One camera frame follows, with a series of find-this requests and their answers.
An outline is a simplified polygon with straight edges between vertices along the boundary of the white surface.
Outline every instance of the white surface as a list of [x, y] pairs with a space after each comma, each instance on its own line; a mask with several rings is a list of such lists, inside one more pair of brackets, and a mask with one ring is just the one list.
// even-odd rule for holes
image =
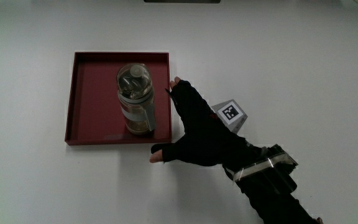
[[261, 223], [219, 166], [67, 146], [76, 50], [169, 50], [172, 78], [235, 99], [239, 134], [297, 160], [310, 214], [358, 223], [358, 6], [308, 2], [0, 0], [0, 223]]

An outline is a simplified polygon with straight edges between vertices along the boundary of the finger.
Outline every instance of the finger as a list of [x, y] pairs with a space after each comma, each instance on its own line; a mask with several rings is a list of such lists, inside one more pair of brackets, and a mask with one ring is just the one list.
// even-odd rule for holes
[[180, 78], [179, 77], [175, 77], [175, 83], [178, 84], [180, 81]]
[[171, 89], [175, 86], [175, 85], [177, 85], [174, 81], [171, 81], [170, 83], [169, 83], [169, 85], [171, 86]]
[[151, 163], [155, 163], [155, 162], [163, 162], [162, 159], [162, 149], [158, 150], [157, 152], [153, 153], [150, 156], [150, 160]]

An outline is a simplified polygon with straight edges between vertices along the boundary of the clear plastic bottle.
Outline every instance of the clear plastic bottle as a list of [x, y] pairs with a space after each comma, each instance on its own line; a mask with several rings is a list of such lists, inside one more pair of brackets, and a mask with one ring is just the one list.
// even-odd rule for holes
[[153, 131], [154, 89], [149, 69], [141, 63], [127, 64], [118, 71], [117, 84], [128, 130], [137, 135]]

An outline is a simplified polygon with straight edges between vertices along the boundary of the black glove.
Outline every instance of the black glove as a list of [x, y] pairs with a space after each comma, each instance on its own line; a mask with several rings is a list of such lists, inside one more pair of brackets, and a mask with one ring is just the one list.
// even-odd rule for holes
[[152, 153], [162, 149], [164, 162], [179, 159], [201, 166], [224, 164], [239, 170], [258, 157], [260, 148], [230, 132], [188, 81], [180, 80], [169, 94], [183, 121], [185, 135], [174, 144], [152, 146]]

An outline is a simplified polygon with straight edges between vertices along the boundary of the forearm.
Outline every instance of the forearm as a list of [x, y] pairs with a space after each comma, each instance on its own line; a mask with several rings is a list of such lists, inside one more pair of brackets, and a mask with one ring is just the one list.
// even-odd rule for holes
[[[242, 146], [255, 154], [263, 154], [261, 148], [255, 147], [246, 141]], [[232, 180], [233, 173], [240, 171], [240, 164], [233, 166], [223, 164], [227, 176]], [[254, 208], [259, 217], [265, 224], [286, 223], [286, 224], [316, 224], [308, 213], [299, 204], [299, 201], [292, 197], [291, 193], [296, 189], [296, 183], [289, 176], [291, 169], [278, 166], [271, 167], [244, 177], [236, 181], [243, 194], [249, 198], [252, 208]]]

